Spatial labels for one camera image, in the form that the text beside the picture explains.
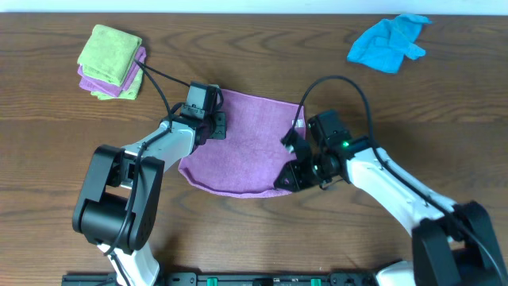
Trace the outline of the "purple microfiber cloth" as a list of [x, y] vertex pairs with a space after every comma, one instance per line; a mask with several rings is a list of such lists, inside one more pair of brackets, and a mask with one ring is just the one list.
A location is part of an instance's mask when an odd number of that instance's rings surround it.
[[306, 135], [304, 109], [277, 101], [224, 90], [221, 110], [226, 138], [208, 140], [179, 163], [179, 172], [194, 187], [211, 194], [240, 199], [271, 198], [290, 192], [274, 187], [289, 153], [280, 140], [296, 122]]

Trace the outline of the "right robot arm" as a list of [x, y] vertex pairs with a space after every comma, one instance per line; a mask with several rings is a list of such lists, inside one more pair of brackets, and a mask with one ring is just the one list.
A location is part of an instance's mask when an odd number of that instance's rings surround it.
[[352, 138], [334, 110], [312, 117], [308, 128], [319, 148], [294, 128], [282, 138], [295, 154], [274, 185], [299, 192], [326, 188], [336, 177], [365, 191], [409, 233], [412, 261], [377, 271], [377, 285], [505, 285], [507, 271], [486, 209], [456, 203], [413, 177], [372, 136]]

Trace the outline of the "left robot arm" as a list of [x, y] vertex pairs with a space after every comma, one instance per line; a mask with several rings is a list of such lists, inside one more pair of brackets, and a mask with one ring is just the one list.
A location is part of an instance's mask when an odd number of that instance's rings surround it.
[[114, 272], [67, 274], [64, 285], [165, 285], [167, 278], [148, 243], [156, 221], [164, 173], [208, 140], [226, 135], [219, 86], [193, 82], [187, 100], [159, 127], [121, 148], [96, 148], [85, 176], [72, 227], [96, 245]]

